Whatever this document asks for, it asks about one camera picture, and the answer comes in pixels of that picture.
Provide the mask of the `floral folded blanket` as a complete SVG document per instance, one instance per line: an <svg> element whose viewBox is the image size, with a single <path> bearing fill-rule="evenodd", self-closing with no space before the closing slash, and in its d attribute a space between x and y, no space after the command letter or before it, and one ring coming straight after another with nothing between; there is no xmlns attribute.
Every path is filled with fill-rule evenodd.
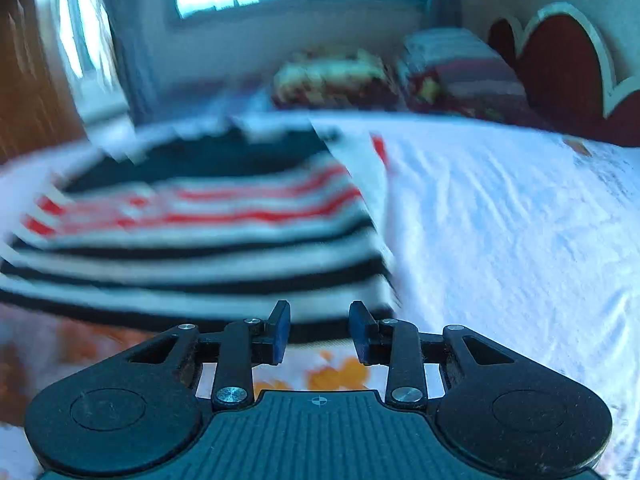
<svg viewBox="0 0 640 480"><path fill-rule="evenodd" d="M271 81L271 101L280 110L393 110L398 100L393 72L363 48L296 52Z"/></svg>

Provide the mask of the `grey curtain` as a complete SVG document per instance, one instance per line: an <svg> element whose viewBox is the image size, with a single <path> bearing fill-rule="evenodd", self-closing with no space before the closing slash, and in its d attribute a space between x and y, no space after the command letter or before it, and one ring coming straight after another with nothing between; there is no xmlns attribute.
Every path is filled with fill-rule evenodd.
<svg viewBox="0 0 640 480"><path fill-rule="evenodd" d="M175 0L101 0L110 28L116 74L135 125L159 122L167 104L162 54Z"/></svg>

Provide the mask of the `balcony side window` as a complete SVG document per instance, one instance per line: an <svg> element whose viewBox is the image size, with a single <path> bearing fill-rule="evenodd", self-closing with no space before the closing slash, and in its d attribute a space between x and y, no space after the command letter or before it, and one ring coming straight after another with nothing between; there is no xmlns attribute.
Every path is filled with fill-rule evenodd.
<svg viewBox="0 0 640 480"><path fill-rule="evenodd" d="M85 125L128 113L101 0L52 0L53 26L70 91Z"/></svg>

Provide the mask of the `white floral bed sheet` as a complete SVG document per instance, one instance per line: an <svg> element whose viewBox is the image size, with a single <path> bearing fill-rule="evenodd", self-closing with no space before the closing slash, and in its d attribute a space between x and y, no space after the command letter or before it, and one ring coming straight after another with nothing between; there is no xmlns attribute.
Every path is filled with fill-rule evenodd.
<svg viewBox="0 0 640 480"><path fill-rule="evenodd" d="M639 474L639 153L442 117L253 115L340 132L333 151L385 222L400 316L462 324L608 404L598 469Z"/></svg>

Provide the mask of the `striped folded blanket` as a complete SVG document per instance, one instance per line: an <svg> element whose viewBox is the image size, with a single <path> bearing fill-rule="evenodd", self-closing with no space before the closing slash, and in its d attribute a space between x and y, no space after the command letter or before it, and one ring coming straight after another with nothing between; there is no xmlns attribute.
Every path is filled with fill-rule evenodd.
<svg viewBox="0 0 640 480"><path fill-rule="evenodd" d="M529 106L514 70L465 28L431 28L407 36L396 72L412 112L548 127Z"/></svg>

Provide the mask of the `red white bed headboard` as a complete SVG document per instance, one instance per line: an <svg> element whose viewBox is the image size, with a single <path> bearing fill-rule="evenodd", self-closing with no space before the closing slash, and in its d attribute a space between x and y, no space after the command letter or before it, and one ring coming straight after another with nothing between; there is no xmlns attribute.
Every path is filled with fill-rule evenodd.
<svg viewBox="0 0 640 480"><path fill-rule="evenodd" d="M576 6L547 4L526 25L503 14L490 25L487 42L518 75L529 106L555 130L639 145L639 77L617 77L603 35Z"/></svg>

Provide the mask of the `striped knit sweater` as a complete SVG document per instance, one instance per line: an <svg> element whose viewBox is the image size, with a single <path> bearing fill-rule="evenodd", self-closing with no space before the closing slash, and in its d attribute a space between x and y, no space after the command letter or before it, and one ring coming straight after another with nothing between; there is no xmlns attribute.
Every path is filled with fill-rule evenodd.
<svg viewBox="0 0 640 480"><path fill-rule="evenodd" d="M1 243L6 304L106 325L219 330L292 310L291 340L396 312L383 142L314 128L174 134L76 162Z"/></svg>

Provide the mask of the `brown wooden door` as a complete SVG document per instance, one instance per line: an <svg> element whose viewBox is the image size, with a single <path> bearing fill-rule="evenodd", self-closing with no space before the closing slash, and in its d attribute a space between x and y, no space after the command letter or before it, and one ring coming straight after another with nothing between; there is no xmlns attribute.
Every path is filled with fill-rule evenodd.
<svg viewBox="0 0 640 480"><path fill-rule="evenodd" d="M85 136L49 0L1 0L1 161Z"/></svg>

